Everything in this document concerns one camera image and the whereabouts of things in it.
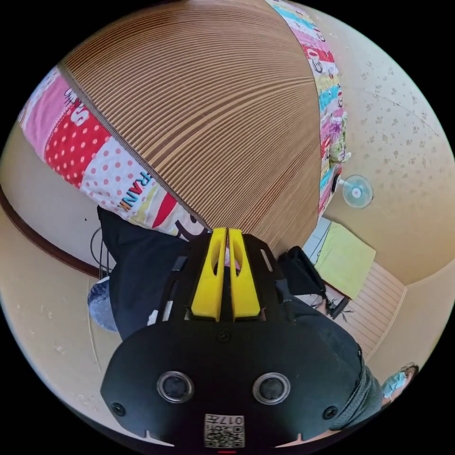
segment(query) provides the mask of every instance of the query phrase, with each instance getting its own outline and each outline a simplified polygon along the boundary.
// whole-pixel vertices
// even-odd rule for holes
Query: wall fan
[[[338,183],[343,187],[346,204],[354,209],[364,209],[373,200],[373,187],[362,175],[351,175],[346,180],[338,179]]]

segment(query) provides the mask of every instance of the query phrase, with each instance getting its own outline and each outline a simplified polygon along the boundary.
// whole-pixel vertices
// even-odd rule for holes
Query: surgical mask
[[[395,390],[403,387],[406,382],[406,375],[403,371],[395,373],[389,378],[386,379],[385,383],[382,385],[382,392],[384,393],[385,398],[390,398]]]

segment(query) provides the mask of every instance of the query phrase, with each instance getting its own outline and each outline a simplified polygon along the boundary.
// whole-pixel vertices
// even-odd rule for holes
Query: label sticker
[[[204,423],[205,447],[245,447],[245,419],[243,416],[206,414]]]

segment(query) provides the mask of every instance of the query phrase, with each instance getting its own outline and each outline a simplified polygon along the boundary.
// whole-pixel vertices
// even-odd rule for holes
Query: yellow bracket
[[[251,267],[240,229],[229,230],[229,260],[234,320],[237,318],[256,317],[260,313],[261,307],[257,299],[255,282],[251,274]],[[236,261],[240,266],[238,276]]]
[[[223,294],[226,233],[227,230],[224,227],[213,229],[209,250],[191,305],[191,312],[195,316],[214,318],[217,322],[219,322]]]

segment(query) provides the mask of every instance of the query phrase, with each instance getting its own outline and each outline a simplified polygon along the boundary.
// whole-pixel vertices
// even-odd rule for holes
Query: black device
[[[355,384],[315,328],[296,324],[294,300],[261,240],[233,229],[197,237],[173,267],[156,322],[115,351],[103,399],[136,435],[214,453],[325,432]]]

